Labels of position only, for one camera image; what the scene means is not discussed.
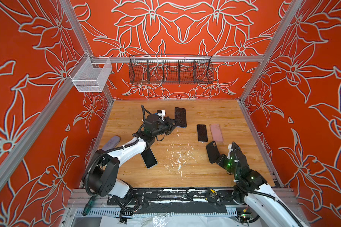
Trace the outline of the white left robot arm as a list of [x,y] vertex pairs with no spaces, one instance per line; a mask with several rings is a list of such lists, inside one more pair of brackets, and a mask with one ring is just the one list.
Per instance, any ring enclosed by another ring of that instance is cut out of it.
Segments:
[[147,168],[157,165],[151,146],[155,141],[160,141],[158,136],[169,135],[176,127],[175,119],[150,114],[143,117],[143,123],[133,134],[132,140],[120,147],[98,150],[83,175],[82,182],[87,194],[91,197],[112,195],[125,198],[131,186],[118,179],[120,167],[138,154]]

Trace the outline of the aluminium horizontal back rail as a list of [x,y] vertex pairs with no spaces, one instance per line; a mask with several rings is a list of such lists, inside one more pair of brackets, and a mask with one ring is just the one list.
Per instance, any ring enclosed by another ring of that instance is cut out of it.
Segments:
[[211,60],[212,62],[262,62],[264,56],[130,56],[130,57],[93,57],[92,63],[104,64],[107,60],[111,63],[129,63],[131,60]]

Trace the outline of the pink phone case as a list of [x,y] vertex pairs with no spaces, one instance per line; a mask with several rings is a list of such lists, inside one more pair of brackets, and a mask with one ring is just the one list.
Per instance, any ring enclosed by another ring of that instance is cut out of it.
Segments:
[[223,142],[223,135],[221,131],[221,127],[218,124],[211,124],[210,130],[212,134],[213,141],[215,142]]

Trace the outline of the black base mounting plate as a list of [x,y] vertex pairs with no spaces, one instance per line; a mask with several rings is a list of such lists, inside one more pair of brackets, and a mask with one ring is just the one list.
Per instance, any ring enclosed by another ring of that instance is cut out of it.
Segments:
[[110,195],[108,204],[119,201],[122,205],[147,202],[209,202],[217,205],[246,205],[243,192],[234,192],[232,187],[172,187],[172,188],[131,188],[124,198]]

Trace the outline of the green handled screwdriver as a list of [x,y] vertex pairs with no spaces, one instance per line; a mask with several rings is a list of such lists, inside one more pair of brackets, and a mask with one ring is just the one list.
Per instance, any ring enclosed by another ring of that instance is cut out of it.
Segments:
[[89,199],[89,201],[87,202],[87,204],[85,205],[85,207],[83,209],[83,212],[82,212],[83,216],[87,216],[90,213],[92,207],[95,204],[96,199],[97,199],[96,196],[93,196]]

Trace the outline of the green circuit board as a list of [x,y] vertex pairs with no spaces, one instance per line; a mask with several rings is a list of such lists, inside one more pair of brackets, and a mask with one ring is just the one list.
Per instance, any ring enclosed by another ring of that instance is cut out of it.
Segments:
[[251,219],[253,219],[253,214],[248,210],[246,210],[246,211],[244,211],[243,209],[237,210],[236,219],[240,223],[248,223]]

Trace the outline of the aluminium frame post right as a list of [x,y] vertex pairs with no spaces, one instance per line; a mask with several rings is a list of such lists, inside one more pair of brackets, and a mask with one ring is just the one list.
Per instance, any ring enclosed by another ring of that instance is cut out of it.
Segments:
[[299,7],[301,6],[303,1],[301,0],[297,0],[297,1],[292,1],[290,6],[288,7],[285,15],[283,16],[283,18],[280,21],[280,24],[273,36],[273,38],[271,39],[269,46],[267,47],[264,55],[263,55],[263,60],[258,64],[256,70],[254,71],[253,75],[251,76],[247,87],[244,89],[239,102],[241,104],[245,104],[246,98],[249,96],[249,94],[251,93],[251,90],[253,88],[253,86],[257,83],[257,80],[259,78],[259,76],[262,74],[263,70],[265,69],[265,67],[267,66],[272,54],[274,53],[278,43],[280,42],[283,34],[286,32],[288,26],[290,25],[293,17],[295,16],[297,10],[299,9]]

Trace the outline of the aluminium left side rail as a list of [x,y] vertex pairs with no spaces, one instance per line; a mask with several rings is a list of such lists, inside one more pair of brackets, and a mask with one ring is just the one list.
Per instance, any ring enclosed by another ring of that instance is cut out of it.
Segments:
[[45,106],[40,115],[36,118],[34,123],[30,126],[28,131],[23,135],[19,143],[15,145],[13,150],[9,153],[6,159],[0,165],[0,192],[8,182],[9,178],[16,170],[20,162],[28,153],[33,143],[42,133],[49,120],[62,104],[63,100],[73,87],[70,78],[67,78],[59,91],[51,98]]

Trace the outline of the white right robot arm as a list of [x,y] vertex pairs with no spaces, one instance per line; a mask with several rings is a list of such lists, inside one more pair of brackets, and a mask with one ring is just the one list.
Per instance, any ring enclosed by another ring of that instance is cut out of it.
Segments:
[[306,227],[307,225],[280,199],[267,180],[250,168],[241,148],[232,142],[228,156],[218,162],[234,176],[233,197],[236,203],[245,203],[269,227]]

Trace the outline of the aluminium frame post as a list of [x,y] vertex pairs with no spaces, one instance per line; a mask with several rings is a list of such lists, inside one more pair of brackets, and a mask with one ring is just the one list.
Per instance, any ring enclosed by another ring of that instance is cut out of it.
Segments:
[[[84,57],[95,57],[93,54],[93,51],[89,45],[89,42],[81,28],[80,22],[78,21],[78,18],[75,14],[75,11],[73,9],[73,6],[70,1],[60,1],[60,4],[64,10],[65,15],[67,16],[73,31],[77,37],[77,40],[83,50],[83,54],[81,55],[80,59],[77,61],[77,63],[83,59]],[[102,67],[102,64],[96,64],[96,67]],[[109,88],[107,87],[107,84],[105,85],[103,92],[105,96],[107,97],[107,100],[110,104],[114,103],[114,100],[112,98],[112,95],[110,93]]]
[[301,0],[297,0],[297,1],[292,1],[290,6],[288,7],[285,15],[283,16],[283,18],[280,21],[280,24],[273,36],[273,38],[271,39],[269,46],[267,47],[264,55],[263,55],[263,60],[258,64],[256,70],[254,71],[253,75],[251,76],[247,87],[244,89],[239,102],[241,104],[245,104],[246,98],[249,96],[249,94],[251,93],[251,90],[253,88],[253,86],[257,83],[257,80],[259,78],[259,76],[262,74],[263,70],[265,69],[265,67],[267,66],[272,54],[274,53],[278,43],[280,42],[283,34],[286,32],[288,26],[290,25],[293,17],[295,16],[297,10],[299,9],[299,7],[301,6],[303,1]]

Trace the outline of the aluminium frame post left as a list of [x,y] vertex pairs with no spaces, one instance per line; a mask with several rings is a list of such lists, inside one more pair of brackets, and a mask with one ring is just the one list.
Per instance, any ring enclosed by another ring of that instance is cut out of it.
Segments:
[[[89,45],[89,42],[81,28],[80,22],[78,21],[78,18],[75,14],[75,11],[73,9],[73,6],[70,1],[60,1],[60,4],[64,10],[65,15],[67,16],[73,31],[77,37],[77,40],[83,50],[83,54],[81,55],[80,59],[77,61],[77,63],[83,59],[84,57],[95,57],[93,54],[93,51]],[[102,67],[102,64],[96,64],[96,67]],[[103,92],[105,96],[107,97],[107,100],[110,104],[114,103],[114,100],[112,98],[112,95],[110,93],[109,88],[107,87],[107,84],[105,85]]]

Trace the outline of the black phone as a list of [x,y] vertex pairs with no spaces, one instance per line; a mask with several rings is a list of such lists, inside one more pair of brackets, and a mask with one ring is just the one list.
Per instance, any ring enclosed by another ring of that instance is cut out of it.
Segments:
[[198,141],[208,142],[207,128],[205,124],[197,125]]
[[186,109],[181,108],[181,107],[176,107],[174,115],[175,115],[176,126],[180,128],[186,128],[187,127]]
[[148,168],[148,169],[151,169],[152,167],[154,167],[158,163],[150,148],[143,151],[141,153],[141,156],[142,156],[142,159],[145,163],[146,168]]

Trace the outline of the black phone case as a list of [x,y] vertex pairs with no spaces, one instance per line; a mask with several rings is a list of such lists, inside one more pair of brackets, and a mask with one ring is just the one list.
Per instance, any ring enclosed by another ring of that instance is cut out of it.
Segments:
[[212,141],[206,145],[206,151],[207,151],[209,162],[211,164],[216,163],[219,157],[221,156],[215,141]]

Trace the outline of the lavender grey phone case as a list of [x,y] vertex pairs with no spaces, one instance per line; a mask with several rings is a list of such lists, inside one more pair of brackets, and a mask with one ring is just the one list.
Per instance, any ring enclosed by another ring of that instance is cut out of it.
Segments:
[[119,144],[120,140],[121,138],[119,136],[113,136],[101,149],[106,151],[115,148]]

